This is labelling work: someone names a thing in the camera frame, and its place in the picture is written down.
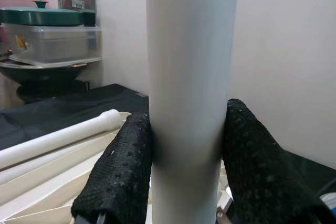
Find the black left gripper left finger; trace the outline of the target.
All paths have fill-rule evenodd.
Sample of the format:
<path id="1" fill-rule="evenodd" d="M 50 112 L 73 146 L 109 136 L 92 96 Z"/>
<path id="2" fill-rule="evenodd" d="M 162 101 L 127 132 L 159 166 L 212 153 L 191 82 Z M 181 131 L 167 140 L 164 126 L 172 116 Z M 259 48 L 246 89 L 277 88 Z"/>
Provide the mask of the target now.
<path id="1" fill-rule="evenodd" d="M 131 114 L 74 200 L 75 223 L 145 223 L 151 166 L 149 116 Z"/>

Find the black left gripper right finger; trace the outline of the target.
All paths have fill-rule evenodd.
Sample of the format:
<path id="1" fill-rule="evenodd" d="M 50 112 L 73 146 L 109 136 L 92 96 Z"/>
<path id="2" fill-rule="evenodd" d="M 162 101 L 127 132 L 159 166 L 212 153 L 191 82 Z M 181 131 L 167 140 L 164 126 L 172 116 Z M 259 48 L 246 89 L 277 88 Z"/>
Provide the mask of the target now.
<path id="1" fill-rule="evenodd" d="M 240 223 L 335 223 L 286 151 L 239 99 L 230 99 L 222 157 Z"/>

